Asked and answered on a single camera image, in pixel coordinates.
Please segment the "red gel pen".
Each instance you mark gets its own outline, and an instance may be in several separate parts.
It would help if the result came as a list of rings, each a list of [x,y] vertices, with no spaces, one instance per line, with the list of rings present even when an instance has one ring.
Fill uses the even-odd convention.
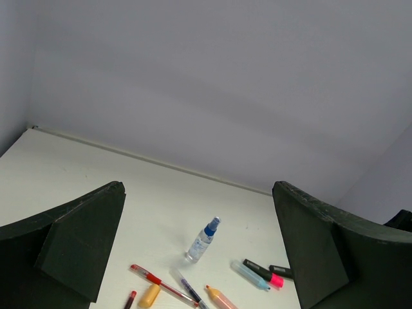
[[[160,286],[160,288],[164,291],[166,291],[168,294],[174,296],[175,298],[179,299],[180,301],[182,301],[183,303],[189,305],[191,308],[198,308],[199,307],[199,303],[197,301],[195,301],[192,297],[184,294],[183,292],[173,288],[172,286],[168,285],[167,283],[165,283],[164,281],[162,281],[161,279],[159,279],[158,277],[156,277],[155,275],[153,275],[151,272],[149,272],[148,270],[136,265],[136,264],[132,264],[129,267],[130,271],[136,273],[137,275],[139,275],[140,277],[146,279],[147,281],[149,281],[150,283],[156,284],[158,286]]]

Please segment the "blue spray bottle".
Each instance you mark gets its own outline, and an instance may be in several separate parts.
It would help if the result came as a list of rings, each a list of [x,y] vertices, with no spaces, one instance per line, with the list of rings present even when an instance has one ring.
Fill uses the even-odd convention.
[[[191,247],[186,252],[186,258],[191,263],[197,263],[204,255],[205,251],[212,243],[220,223],[221,219],[219,217],[214,217],[197,235]]]

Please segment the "blue gel pen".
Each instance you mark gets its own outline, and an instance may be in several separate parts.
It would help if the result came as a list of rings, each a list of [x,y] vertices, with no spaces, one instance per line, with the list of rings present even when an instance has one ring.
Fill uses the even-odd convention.
[[[180,271],[177,268],[172,268],[170,270],[170,274],[176,280],[176,282],[179,283],[184,288],[184,290],[188,292],[189,295],[198,303],[198,308],[209,309],[205,301],[198,295],[198,293],[189,284],[186,278],[183,277],[183,275],[180,273]]]

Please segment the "dark red refill pen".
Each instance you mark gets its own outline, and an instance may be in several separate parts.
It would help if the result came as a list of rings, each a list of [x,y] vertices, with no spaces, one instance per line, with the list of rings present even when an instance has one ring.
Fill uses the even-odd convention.
[[[137,292],[134,291],[134,290],[130,293],[129,298],[128,298],[125,306],[124,306],[124,309],[130,309],[131,308],[131,306],[132,306],[132,304],[135,300],[136,295],[137,295]]]

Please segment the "black pink highlighter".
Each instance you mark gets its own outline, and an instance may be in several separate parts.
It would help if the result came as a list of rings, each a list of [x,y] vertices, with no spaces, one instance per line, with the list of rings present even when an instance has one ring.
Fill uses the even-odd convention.
[[[284,279],[275,273],[269,271],[266,268],[261,267],[260,265],[248,260],[244,259],[243,264],[255,272],[257,275],[262,277],[265,281],[269,282],[270,284],[274,285],[277,288],[283,288]]]

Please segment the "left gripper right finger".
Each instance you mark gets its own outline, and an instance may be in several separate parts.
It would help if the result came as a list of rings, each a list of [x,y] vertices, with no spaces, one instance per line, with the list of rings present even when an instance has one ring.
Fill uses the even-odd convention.
[[[411,233],[279,181],[274,206],[301,308],[411,308]]]

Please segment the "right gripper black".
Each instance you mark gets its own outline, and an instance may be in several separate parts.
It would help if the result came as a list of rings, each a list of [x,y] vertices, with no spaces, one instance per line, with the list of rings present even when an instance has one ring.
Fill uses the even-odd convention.
[[[398,230],[404,230],[407,232],[412,231],[412,212],[407,210],[400,210],[394,217],[384,224],[387,227],[391,227]]]

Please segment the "orange marker cap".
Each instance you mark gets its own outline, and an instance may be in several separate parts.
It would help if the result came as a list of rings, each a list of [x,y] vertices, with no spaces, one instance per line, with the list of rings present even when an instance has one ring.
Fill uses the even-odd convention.
[[[154,304],[158,294],[160,293],[160,286],[152,284],[141,296],[138,302],[140,308],[150,308]]]

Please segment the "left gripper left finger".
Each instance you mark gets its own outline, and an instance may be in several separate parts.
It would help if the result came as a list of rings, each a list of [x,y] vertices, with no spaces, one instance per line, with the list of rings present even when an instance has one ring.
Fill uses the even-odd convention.
[[[1,308],[89,308],[97,302],[126,190],[110,182],[1,227]]]

